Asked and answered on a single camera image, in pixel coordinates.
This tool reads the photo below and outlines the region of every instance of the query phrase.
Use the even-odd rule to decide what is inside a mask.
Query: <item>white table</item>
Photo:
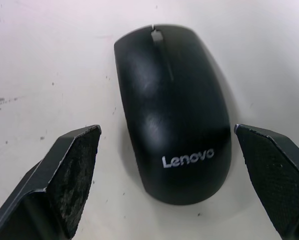
[[[0,0],[0,206],[57,137],[99,124],[75,240],[279,240],[234,135],[228,178],[213,197],[172,206],[145,193],[113,46],[160,23],[192,28],[206,44],[232,127],[270,129],[299,146],[299,0]]]

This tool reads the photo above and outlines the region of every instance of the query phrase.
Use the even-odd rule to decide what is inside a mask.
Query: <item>textured grip pad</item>
[[[76,233],[89,195],[99,138],[91,130],[78,136],[46,190],[68,238]]]
[[[262,205],[277,232],[291,236],[299,223],[299,148],[289,138],[261,128],[239,125],[235,130]]]

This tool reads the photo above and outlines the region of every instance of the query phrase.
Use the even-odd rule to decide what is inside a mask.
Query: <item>black wireless mouse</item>
[[[155,25],[114,45],[121,99],[145,190],[173,205],[215,194],[231,164],[218,80],[191,30]]]

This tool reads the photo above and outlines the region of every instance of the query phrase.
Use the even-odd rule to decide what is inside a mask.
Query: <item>mouse button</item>
[[[125,36],[122,36],[114,44],[114,51],[128,51],[135,44],[146,45],[152,43],[151,32],[153,31],[151,26],[144,27],[132,31]]]
[[[169,73],[153,43],[130,47],[127,52],[117,51],[115,58],[121,93],[128,91],[127,98],[150,100],[165,91]]]
[[[153,29],[161,32],[165,40],[175,41],[177,38],[182,36],[188,36],[191,38],[193,35],[195,35],[191,29],[178,25],[154,25]]]
[[[218,79],[212,71],[201,47],[180,47],[178,52],[168,50],[174,84],[178,95],[183,95],[184,111],[193,116],[193,121],[213,125],[228,120],[227,109]]]

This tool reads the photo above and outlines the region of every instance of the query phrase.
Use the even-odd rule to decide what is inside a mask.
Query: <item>computer mouse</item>
[[[189,205],[215,194],[231,164],[231,130],[218,79],[198,36],[147,26],[114,45],[127,128],[143,186]]]

